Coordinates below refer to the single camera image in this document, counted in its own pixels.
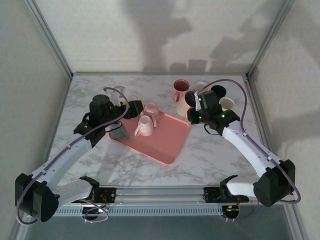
enclosure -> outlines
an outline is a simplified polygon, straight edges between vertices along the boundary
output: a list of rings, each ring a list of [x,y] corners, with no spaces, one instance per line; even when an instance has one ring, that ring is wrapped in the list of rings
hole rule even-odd
[[[320,239],[319,10],[317,0],[4,1],[2,239]],[[126,95],[156,101],[178,118],[171,99],[178,79],[190,85],[231,79],[245,88],[245,126],[281,159],[294,162],[300,203],[261,207],[241,222],[206,214],[222,206],[203,200],[205,186],[255,171],[225,139],[192,125],[172,165],[104,137],[70,168],[60,185],[88,175],[117,189],[105,223],[83,223],[85,204],[64,206],[46,223],[15,222],[15,179],[59,151],[103,87],[125,86]],[[241,91],[221,85],[241,115]],[[250,199],[240,214],[256,204]]]

white mug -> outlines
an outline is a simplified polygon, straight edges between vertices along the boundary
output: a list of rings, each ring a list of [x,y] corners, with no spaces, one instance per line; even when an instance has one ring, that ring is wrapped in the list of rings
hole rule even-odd
[[[193,90],[195,90],[196,92],[200,91],[201,89],[203,89],[205,86],[207,86],[208,84],[207,83],[204,83],[204,82],[197,82],[194,87],[193,87]]]
[[[115,86],[115,89],[120,91],[122,94],[125,94],[125,87],[124,86]],[[121,106],[121,101],[120,101],[120,94],[117,93],[116,91],[112,91],[111,96],[110,96],[110,102],[113,103],[115,106]]]
[[[221,105],[223,111],[233,109],[235,106],[235,102],[230,97],[222,97],[219,100],[219,104]]]
[[[135,136],[150,136],[154,132],[154,123],[149,116],[142,116],[139,119],[138,127],[134,131]]]

mug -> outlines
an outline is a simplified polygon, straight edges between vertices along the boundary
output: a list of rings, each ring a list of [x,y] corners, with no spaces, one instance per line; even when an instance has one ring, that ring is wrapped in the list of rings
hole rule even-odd
[[[175,106],[176,112],[182,116],[187,117],[189,108],[196,106],[195,91],[188,91]]]
[[[154,102],[149,102],[144,106],[144,115],[149,116],[153,121],[153,126],[156,128],[159,121],[159,107]]]
[[[138,127],[134,131],[135,136],[150,136],[154,132],[154,124],[149,116],[142,116],[139,119]]]
[[[201,89],[203,89],[205,86],[207,86],[208,84],[204,83],[204,82],[197,82],[194,87],[193,90],[195,90],[196,92],[200,91]],[[203,90],[203,92],[209,91],[209,88],[205,88]]]
[[[138,96],[137,95],[130,95],[129,97],[128,97],[128,101],[130,102],[130,101],[137,101],[138,100]]]
[[[218,100],[220,100],[221,98],[227,95],[227,90],[220,85],[214,85],[213,87],[211,87],[211,91],[215,92]]]
[[[115,86],[115,89],[117,89],[119,92],[122,94],[125,94],[125,87],[124,86]],[[111,96],[110,96],[110,101],[113,103],[114,106],[121,106],[121,101],[120,101],[120,94],[117,93],[116,91],[112,91]]]
[[[235,106],[235,102],[230,97],[222,97],[219,100],[219,104],[221,105],[223,111],[233,109]]]
[[[188,92],[190,84],[184,80],[179,79],[173,84],[173,100],[177,103]]]
[[[125,126],[120,121],[111,124],[110,125],[110,130],[112,130],[110,132],[110,134],[112,135],[112,137],[115,140],[121,140],[121,139],[124,139],[124,138],[129,139],[130,138],[129,134],[126,131]]]

marble table surface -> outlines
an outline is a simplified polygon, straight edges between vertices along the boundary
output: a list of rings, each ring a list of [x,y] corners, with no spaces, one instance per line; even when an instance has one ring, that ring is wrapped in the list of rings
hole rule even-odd
[[[190,87],[196,82],[210,83],[233,79],[244,86],[242,76],[202,75],[77,75],[73,78],[58,125],[50,155],[56,154],[73,134],[75,127],[89,111],[93,96],[104,94],[103,87],[125,86],[125,95],[137,95],[155,102],[162,112],[183,119],[175,110],[173,82],[186,79]],[[235,102],[234,111],[241,116],[244,107],[242,91],[234,83],[221,82],[227,97]],[[244,126],[256,139],[258,130],[250,104]],[[89,176],[101,185],[113,186],[190,186],[217,185],[231,175],[252,178],[255,170],[242,154],[222,136],[209,135],[203,125],[192,125],[180,155],[171,165],[164,165],[115,142],[106,134],[65,174],[59,185]]]

wire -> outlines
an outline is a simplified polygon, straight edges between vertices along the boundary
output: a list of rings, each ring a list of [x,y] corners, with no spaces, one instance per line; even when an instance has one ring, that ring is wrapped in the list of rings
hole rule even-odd
[[[79,199],[79,201],[83,201],[83,202],[85,202],[85,203],[92,204],[92,205],[94,206],[93,208],[90,208],[90,209],[85,213],[85,215],[84,215],[84,221],[85,221],[85,222],[88,222],[88,223],[92,223],[92,224],[93,224],[93,223],[100,223],[100,222],[104,222],[104,221],[108,220],[109,214],[108,214],[108,212],[107,212],[104,208],[102,208],[101,206],[98,206],[98,205],[95,204],[94,202],[89,201],[89,200],[84,199],[84,198]],[[88,220],[88,219],[87,219],[88,213],[91,212],[91,211],[93,211],[93,210],[96,210],[96,209],[100,209],[100,210],[102,211],[102,213],[105,214],[105,218],[104,218],[104,219],[101,219],[101,220],[96,220],[96,221]]]
[[[86,213],[85,213],[85,215],[84,215],[84,217],[83,217],[85,222],[89,222],[89,223],[92,223],[92,224],[93,224],[93,223],[98,223],[98,222],[103,222],[103,221],[108,220],[109,214],[108,214],[107,211],[102,211],[102,212],[101,212],[101,214],[106,213],[106,216],[107,216],[106,218],[104,218],[104,219],[102,219],[102,220],[93,221],[93,220],[88,220],[88,219],[87,219],[87,215],[88,215],[90,212],[92,212],[93,210],[97,210],[97,209],[103,210],[103,209],[107,206],[107,204],[108,204],[108,209],[107,209],[107,210],[109,210],[110,204],[108,203],[108,201],[107,201],[107,199],[106,199],[106,196],[103,195],[103,194],[100,194],[100,197],[104,200],[104,205],[101,206],[101,207],[99,207],[99,206],[94,206],[94,207],[90,208],[88,211],[86,211]]]
[[[208,131],[208,129],[206,128],[206,126],[208,126],[208,125],[207,125],[207,124],[203,124],[204,130],[205,130],[208,134],[210,134],[210,135],[219,135],[219,133],[217,133],[217,134],[210,133],[210,132]]]
[[[231,82],[236,84],[242,91],[243,95],[244,95],[244,108],[242,111],[242,115],[241,115],[241,119],[240,119],[240,127],[243,133],[246,132],[245,128],[244,128],[244,117],[246,114],[246,110],[247,110],[247,105],[248,105],[248,97],[246,94],[245,89],[235,80],[232,79],[219,79],[216,81],[213,81],[211,83],[209,83],[208,85],[206,85],[204,88],[202,88],[201,90],[199,90],[197,92],[197,94],[199,95],[200,93],[204,92],[206,88],[210,87],[212,84],[216,84],[219,82]],[[280,200],[280,202],[282,203],[286,203],[286,204],[297,204],[301,201],[301,195],[300,192],[298,190],[298,188],[296,187],[295,183],[292,181],[292,179],[288,176],[288,174],[286,173],[286,171],[278,164],[276,163],[275,160],[272,159],[271,156],[269,156],[268,153],[266,153],[248,134],[245,136],[270,162],[272,162],[280,171],[281,173],[284,175],[284,177],[286,178],[286,180],[289,182],[289,184],[291,185],[291,187],[293,188],[293,190],[295,191],[296,195],[297,195],[297,199],[293,200],[293,201],[286,201],[286,200]]]
[[[32,225],[34,224],[35,222],[37,222],[38,220],[35,219],[34,221],[31,221],[31,222],[25,222],[21,219],[20,217],[20,214],[19,214],[19,209],[20,209],[20,205],[25,197],[25,195],[27,194],[28,190],[31,188],[31,186],[37,181],[38,178],[40,178],[46,171],[48,171],[48,169],[51,168],[51,166],[53,164],[56,163],[56,161],[68,150],[70,149],[73,145],[75,145],[77,142],[79,142],[80,140],[84,139],[86,136],[88,136],[89,134],[91,134],[92,132],[94,132],[95,130],[99,129],[99,128],[102,128],[102,127],[105,127],[105,126],[108,126],[114,122],[117,122],[118,120],[120,120],[121,118],[124,117],[124,115],[126,115],[127,111],[128,111],[128,108],[129,108],[129,104],[128,104],[128,99],[126,98],[126,96],[120,92],[119,90],[113,88],[113,87],[104,87],[103,90],[106,92],[107,90],[112,90],[112,91],[116,91],[118,94],[120,94],[121,97],[123,97],[123,99],[125,100],[125,103],[126,103],[126,108],[124,110],[124,112],[119,116],[119,117],[116,117],[115,119],[113,120],[110,120],[108,122],[105,122],[103,124],[100,124],[99,126],[96,126],[94,127],[93,129],[91,129],[90,131],[88,131],[87,133],[83,134],[82,136],[78,137],[76,140],[74,140],[73,142],[71,142],[69,144],[69,146],[66,146],[61,152],[59,152],[55,157],[54,159],[43,169],[43,171],[41,171],[37,176],[35,176],[35,178],[33,178],[30,183],[25,187],[25,189],[22,191],[22,194],[19,198],[19,200],[17,201],[17,204],[16,204],[16,208],[15,208],[15,218],[16,220],[18,221],[18,223],[20,223],[21,225],[24,225],[24,226],[28,226],[28,225]]]
[[[238,203],[236,204],[236,206],[239,206],[239,204],[241,203],[241,198],[236,196],[236,199],[238,200]]]

